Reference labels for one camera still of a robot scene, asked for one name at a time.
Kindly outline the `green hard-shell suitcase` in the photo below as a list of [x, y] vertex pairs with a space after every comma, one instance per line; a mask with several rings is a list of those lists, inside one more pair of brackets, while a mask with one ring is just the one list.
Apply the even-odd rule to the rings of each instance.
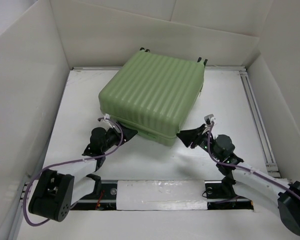
[[99, 92], [99, 107], [148, 140], [172, 146], [204, 86], [207, 59], [140, 48]]

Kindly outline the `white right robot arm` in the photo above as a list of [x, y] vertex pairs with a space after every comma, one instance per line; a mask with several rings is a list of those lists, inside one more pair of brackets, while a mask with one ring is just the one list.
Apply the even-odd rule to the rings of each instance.
[[228, 135], [213, 137], [214, 125], [182, 130], [176, 136], [187, 147], [202, 148], [224, 175], [221, 191], [227, 197], [244, 197], [277, 215], [283, 225], [300, 236], [300, 181], [289, 183], [250, 166], [235, 153]]

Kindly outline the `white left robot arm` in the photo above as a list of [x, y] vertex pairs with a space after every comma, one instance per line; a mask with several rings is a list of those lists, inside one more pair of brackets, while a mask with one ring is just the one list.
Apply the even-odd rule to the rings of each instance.
[[28, 213], [43, 217], [46, 222], [62, 222], [72, 207], [82, 198], [97, 198], [102, 191], [101, 178], [96, 175], [108, 155], [131, 140], [138, 131], [113, 122], [108, 129], [96, 127], [91, 131], [89, 144], [82, 159], [55, 163], [44, 167], [34, 178], [36, 187], [28, 204], [24, 205], [24, 217], [31, 226]]

